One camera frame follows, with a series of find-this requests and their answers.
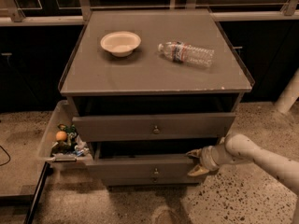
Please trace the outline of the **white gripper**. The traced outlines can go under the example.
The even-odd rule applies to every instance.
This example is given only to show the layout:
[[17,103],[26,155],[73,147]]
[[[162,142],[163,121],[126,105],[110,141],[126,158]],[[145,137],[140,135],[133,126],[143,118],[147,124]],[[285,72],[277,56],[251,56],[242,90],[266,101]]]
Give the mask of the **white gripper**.
[[220,166],[214,161],[212,156],[212,151],[215,148],[213,146],[203,147],[202,149],[193,149],[186,153],[186,156],[189,158],[200,158],[200,163],[195,165],[189,172],[188,176],[199,176],[205,175],[209,171],[216,171]]

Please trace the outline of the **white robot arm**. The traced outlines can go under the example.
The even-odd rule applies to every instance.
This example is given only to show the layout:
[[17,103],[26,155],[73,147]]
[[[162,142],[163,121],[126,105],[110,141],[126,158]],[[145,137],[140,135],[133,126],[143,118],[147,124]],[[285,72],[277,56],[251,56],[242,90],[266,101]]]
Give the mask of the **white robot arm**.
[[216,146],[193,149],[186,153],[197,164],[188,172],[196,177],[216,171],[225,164],[237,165],[253,162],[278,182],[297,195],[292,224],[299,224],[299,162],[259,147],[247,136],[240,133],[228,134]]

